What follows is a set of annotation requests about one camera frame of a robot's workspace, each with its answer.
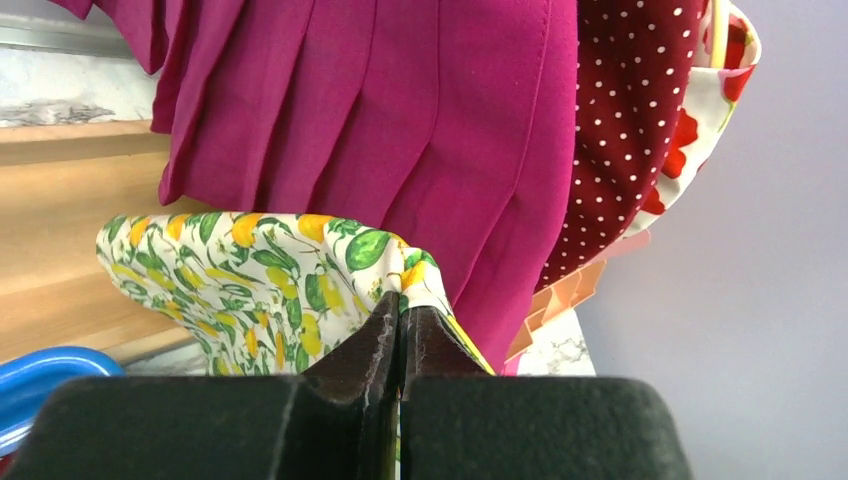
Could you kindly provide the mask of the dark red polka-dot skirt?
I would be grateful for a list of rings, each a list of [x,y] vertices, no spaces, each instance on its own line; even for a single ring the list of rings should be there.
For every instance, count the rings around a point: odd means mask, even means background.
[[[12,465],[14,459],[13,454],[8,454],[0,458],[0,475],[4,475]]]

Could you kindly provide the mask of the lemon print skirt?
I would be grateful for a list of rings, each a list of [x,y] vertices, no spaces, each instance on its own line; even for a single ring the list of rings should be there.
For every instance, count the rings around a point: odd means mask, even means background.
[[[359,330],[387,293],[402,311],[434,308],[460,349],[485,362],[453,315],[434,258],[355,220],[118,216],[95,249],[122,294],[192,334],[213,375],[300,373]]]

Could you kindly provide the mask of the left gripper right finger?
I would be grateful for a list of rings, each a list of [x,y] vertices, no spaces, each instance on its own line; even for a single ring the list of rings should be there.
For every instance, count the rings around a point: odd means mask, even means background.
[[[689,479],[673,417],[650,385],[605,377],[493,376],[440,314],[401,318],[404,479]]]

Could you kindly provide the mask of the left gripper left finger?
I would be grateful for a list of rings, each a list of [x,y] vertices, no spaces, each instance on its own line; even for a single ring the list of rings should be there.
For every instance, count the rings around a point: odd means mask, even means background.
[[[10,479],[390,479],[399,297],[299,375],[88,377],[47,400]]]

